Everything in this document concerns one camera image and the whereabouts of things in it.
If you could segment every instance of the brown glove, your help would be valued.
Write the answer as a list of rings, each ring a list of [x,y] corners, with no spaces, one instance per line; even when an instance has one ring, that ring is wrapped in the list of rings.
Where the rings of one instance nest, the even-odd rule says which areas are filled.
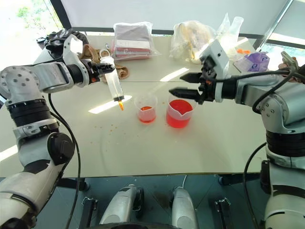
[[[102,51],[101,56],[108,56],[109,53],[107,51]],[[91,59],[95,63],[99,63],[100,60],[100,49],[94,49],[91,45],[85,44],[83,46],[82,54],[80,59]],[[118,76],[120,80],[126,79],[129,76],[129,70],[127,67],[122,65],[115,65],[116,71],[118,72]],[[102,81],[107,83],[106,77],[102,77]]]
[[[99,63],[99,52],[97,52],[91,45],[85,44],[82,48],[80,59],[91,59],[93,62]]]

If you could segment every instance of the plastic bag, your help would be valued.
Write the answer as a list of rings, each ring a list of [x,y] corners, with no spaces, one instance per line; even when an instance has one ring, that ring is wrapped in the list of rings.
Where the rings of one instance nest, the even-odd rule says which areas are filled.
[[[241,72],[265,72],[270,58],[266,52],[255,52],[234,62],[234,66]]]
[[[176,24],[173,30],[170,57],[200,64],[202,52],[215,39],[215,30],[198,21]]]
[[[225,14],[224,20],[217,30],[217,36],[219,43],[228,55],[230,60],[236,61],[239,56],[236,52],[236,43],[240,27],[243,24],[244,19],[242,17],[234,17],[232,24],[230,23],[228,13]]]
[[[116,23],[113,28],[112,56],[115,60],[147,59],[160,55],[153,44],[153,24],[150,22]]]

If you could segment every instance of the white wall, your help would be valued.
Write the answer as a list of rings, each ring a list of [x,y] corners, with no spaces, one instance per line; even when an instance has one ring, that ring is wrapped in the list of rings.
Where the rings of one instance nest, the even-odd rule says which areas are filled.
[[[287,0],[61,0],[72,27],[112,28],[117,22],[150,21],[172,30],[188,20],[217,29],[226,12],[244,17],[241,33],[265,34]]]

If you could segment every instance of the purple object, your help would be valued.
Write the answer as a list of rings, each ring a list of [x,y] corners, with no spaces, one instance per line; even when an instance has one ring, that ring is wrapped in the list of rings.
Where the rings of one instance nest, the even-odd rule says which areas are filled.
[[[270,58],[266,52],[255,52],[246,55],[234,63],[242,72],[265,72],[268,69]]]

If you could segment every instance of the metal bracket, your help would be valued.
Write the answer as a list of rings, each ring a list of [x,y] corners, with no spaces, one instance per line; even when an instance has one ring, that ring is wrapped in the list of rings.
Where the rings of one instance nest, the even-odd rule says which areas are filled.
[[[217,212],[220,215],[222,229],[233,229],[233,222],[231,219],[231,212],[230,212],[230,201],[227,197],[224,199],[220,199],[215,201],[215,207]]]
[[[281,55],[283,57],[283,62],[287,64],[291,70],[297,71],[299,66],[297,65],[296,60],[289,56],[285,51],[282,51]]]
[[[90,227],[92,213],[97,208],[97,199],[85,197],[81,205],[83,205],[82,215],[81,215],[81,221],[79,225],[79,229],[85,229]]]

